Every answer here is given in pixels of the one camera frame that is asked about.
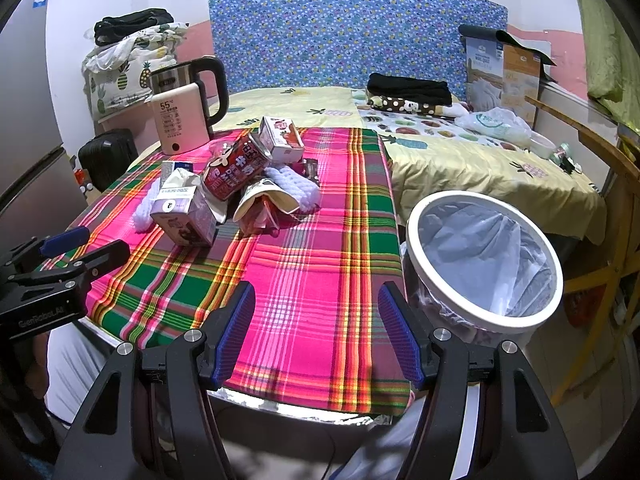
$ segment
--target white trash can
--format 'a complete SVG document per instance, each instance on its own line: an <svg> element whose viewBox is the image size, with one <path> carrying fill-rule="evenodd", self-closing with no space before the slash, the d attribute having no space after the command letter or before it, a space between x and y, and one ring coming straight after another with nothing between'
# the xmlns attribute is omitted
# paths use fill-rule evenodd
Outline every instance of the white trash can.
<svg viewBox="0 0 640 480"><path fill-rule="evenodd" d="M556 310L562 269L542 231L514 207L468 191L420 200L406 228L431 322L468 343L525 346Z"/></svg>

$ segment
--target red can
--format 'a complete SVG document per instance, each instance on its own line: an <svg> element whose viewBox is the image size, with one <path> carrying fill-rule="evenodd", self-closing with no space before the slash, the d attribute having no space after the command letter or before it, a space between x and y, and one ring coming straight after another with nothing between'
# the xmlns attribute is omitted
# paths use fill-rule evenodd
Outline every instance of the red can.
<svg viewBox="0 0 640 480"><path fill-rule="evenodd" d="M257 134L250 132L239 137L226 152L207 164L202 182L214 197L227 200L269 164L271 152Z"/></svg>

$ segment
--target blue headboard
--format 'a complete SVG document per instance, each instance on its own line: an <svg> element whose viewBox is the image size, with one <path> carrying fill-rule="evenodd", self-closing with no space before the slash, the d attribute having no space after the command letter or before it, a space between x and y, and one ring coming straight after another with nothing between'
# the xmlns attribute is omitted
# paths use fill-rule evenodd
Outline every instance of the blue headboard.
<svg viewBox="0 0 640 480"><path fill-rule="evenodd" d="M446 80L465 95L458 25L506 28L488 0L209 0L229 91L364 88L371 72Z"/></svg>

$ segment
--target white bowl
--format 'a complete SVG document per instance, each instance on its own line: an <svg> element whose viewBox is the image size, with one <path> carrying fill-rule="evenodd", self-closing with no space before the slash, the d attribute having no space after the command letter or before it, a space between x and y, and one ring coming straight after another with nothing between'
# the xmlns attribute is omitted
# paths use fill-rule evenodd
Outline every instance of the white bowl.
<svg viewBox="0 0 640 480"><path fill-rule="evenodd" d="M529 149L540 158L548 159L556 150L556 145L545 136L531 132Z"/></svg>

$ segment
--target kettle handle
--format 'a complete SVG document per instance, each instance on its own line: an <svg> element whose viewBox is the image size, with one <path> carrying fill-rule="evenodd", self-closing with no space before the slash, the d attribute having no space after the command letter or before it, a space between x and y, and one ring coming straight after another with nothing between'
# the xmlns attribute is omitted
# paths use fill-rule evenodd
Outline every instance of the kettle handle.
<svg viewBox="0 0 640 480"><path fill-rule="evenodd" d="M192 70L198 72L213 72L216 77L216 88L218 89L218 99L220 108L215 115L207 118L207 126L220 122L229 110L229 91L226 88L225 66L216 56L203 56L190 61Z"/></svg>

